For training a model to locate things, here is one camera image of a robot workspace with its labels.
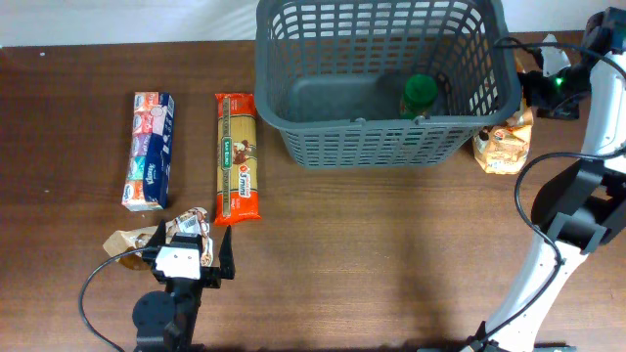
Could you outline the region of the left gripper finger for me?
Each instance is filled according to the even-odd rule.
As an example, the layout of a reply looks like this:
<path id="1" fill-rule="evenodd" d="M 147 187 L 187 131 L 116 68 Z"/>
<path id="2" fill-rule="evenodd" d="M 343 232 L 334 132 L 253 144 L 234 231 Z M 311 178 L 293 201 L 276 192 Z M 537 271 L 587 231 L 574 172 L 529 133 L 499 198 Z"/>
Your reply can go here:
<path id="1" fill-rule="evenodd" d="M 146 247 L 159 248 L 165 245 L 166 233 L 166 222 L 161 220 L 156 228 L 156 231 L 146 243 Z"/>
<path id="2" fill-rule="evenodd" d="M 236 267 L 232 248 L 231 226 L 228 226 L 226 228 L 224 238 L 220 246 L 218 258 L 220 262 L 220 277 L 224 280 L 235 279 Z"/>

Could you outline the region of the orange snack bag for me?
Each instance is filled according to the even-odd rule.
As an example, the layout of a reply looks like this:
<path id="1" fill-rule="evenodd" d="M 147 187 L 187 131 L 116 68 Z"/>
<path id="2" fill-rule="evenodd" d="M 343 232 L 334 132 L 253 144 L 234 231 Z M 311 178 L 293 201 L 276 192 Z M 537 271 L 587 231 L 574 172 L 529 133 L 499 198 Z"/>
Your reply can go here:
<path id="1" fill-rule="evenodd" d="M 517 174 L 527 161 L 534 114 L 521 98 L 518 110 L 500 125 L 485 127 L 472 139 L 474 159 L 488 174 Z"/>

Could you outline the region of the green lid spice jar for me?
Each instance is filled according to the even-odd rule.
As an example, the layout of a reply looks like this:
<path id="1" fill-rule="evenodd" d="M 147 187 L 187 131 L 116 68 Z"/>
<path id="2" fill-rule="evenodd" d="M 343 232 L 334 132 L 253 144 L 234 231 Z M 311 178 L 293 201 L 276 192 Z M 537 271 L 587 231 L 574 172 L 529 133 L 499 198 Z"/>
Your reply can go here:
<path id="1" fill-rule="evenodd" d="M 425 115 L 438 98 L 438 86 L 429 75 L 412 75 L 404 85 L 400 116 L 405 119 L 414 119 Z"/>

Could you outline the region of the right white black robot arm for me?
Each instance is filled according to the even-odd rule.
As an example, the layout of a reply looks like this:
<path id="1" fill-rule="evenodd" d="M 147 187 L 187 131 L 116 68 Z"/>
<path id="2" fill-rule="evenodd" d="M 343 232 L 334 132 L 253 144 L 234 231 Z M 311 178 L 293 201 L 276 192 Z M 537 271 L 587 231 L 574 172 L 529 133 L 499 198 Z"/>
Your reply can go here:
<path id="1" fill-rule="evenodd" d="M 589 17 L 576 51 L 566 64 L 565 43 L 522 43 L 503 37 L 498 49 L 522 49 L 539 70 L 518 79 L 530 106 L 553 118 L 570 119 L 580 100 L 591 110 L 580 152 L 566 153 L 573 164 L 538 192 L 521 219 L 533 240 L 511 290 L 498 310 L 482 322 L 467 351 L 533 351 L 539 328 L 561 289 L 599 246 L 625 227 L 625 12 L 608 7 Z"/>

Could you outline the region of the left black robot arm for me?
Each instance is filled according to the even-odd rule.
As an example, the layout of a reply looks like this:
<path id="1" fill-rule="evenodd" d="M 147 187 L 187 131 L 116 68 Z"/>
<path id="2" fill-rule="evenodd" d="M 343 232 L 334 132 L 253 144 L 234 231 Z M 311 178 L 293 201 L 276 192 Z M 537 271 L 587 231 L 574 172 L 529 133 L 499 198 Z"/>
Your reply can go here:
<path id="1" fill-rule="evenodd" d="M 142 260 L 150 266 L 164 290 L 151 291 L 135 304 L 132 321 L 137 329 L 137 351 L 202 351 L 193 342 L 201 296 L 206 289 L 219 289 L 221 282 L 235 278 L 232 228 L 225 231 L 217 267 L 201 264 L 202 239 L 199 234 L 177 233 L 166 239 L 165 223 L 143 248 Z"/>

